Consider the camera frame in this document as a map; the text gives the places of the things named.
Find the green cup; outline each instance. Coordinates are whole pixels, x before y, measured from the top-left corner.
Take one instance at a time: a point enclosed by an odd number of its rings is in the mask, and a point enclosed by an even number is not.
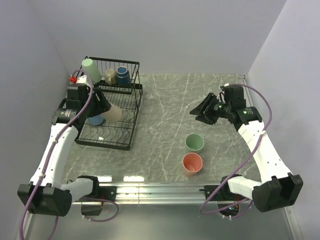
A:
[[[100,70],[91,58],[86,58],[85,60],[83,60],[81,65],[82,69],[86,71],[86,73],[91,78],[92,83],[100,82],[102,77]]]
[[[202,136],[196,133],[189,134],[185,138],[185,154],[188,153],[199,153],[204,147],[205,140]]]

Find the gray marble countertop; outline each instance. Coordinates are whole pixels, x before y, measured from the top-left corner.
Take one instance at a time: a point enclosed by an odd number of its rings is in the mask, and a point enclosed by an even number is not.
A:
[[[238,82],[232,74],[141,74],[142,105],[131,150],[116,150],[73,143],[62,183],[80,175],[97,176],[101,182],[220,181],[250,154],[244,140],[226,119],[215,125],[196,121],[189,112],[225,83]],[[182,173],[185,138],[198,133],[204,138],[202,170],[193,177]],[[251,159],[240,174],[260,181]]]

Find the dish rack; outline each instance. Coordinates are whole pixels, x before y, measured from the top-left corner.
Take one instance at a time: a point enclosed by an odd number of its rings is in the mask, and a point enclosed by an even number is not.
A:
[[[101,81],[94,83],[94,87],[101,89],[108,102],[122,108],[122,116],[116,123],[105,120],[98,126],[89,124],[88,120],[85,121],[75,142],[86,146],[130,150],[143,95],[143,86],[139,78],[140,63],[91,56],[86,56],[85,59],[87,58],[96,63],[102,75]],[[126,66],[129,70],[131,84],[124,86],[106,83],[104,77],[106,70],[116,70],[120,66]]]

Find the pink cup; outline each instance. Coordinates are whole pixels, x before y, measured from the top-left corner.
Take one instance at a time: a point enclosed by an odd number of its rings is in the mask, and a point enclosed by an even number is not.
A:
[[[182,160],[182,171],[187,177],[194,176],[203,166],[202,158],[194,153],[190,152],[183,157]]]

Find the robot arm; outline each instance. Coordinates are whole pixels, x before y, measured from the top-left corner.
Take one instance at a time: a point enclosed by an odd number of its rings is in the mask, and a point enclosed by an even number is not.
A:
[[[220,102],[216,95],[209,93],[190,114],[197,115],[196,120],[210,125],[215,124],[218,118],[228,119],[251,152],[262,135],[253,155],[261,182],[237,174],[222,187],[222,193],[239,194],[249,198],[261,212],[293,205],[303,185],[300,175],[293,175],[279,157],[268,134],[263,131],[265,125],[257,109],[253,106],[246,107],[242,86],[230,85],[221,89],[224,91],[225,102]]]
[[[55,141],[57,134],[66,126],[66,124],[83,108],[88,96],[88,83],[83,81],[82,76],[75,84],[67,87],[67,98],[62,100],[58,109],[52,117],[52,126],[50,139],[43,154],[42,160],[30,179],[29,184],[21,184],[18,189],[18,196],[26,205],[35,183],[42,175],[42,169],[46,162],[46,157]],[[33,214],[45,214],[53,216],[65,216],[71,203],[77,201],[83,196],[97,196],[99,190],[99,181],[94,176],[80,176],[70,184],[62,185],[62,174],[67,161],[72,143],[81,131],[87,117],[94,117],[101,113],[109,111],[110,103],[102,94],[100,88],[93,88],[93,94],[88,106],[83,113],[70,125],[60,136],[53,149],[49,159],[44,178],[40,183],[28,211]]]

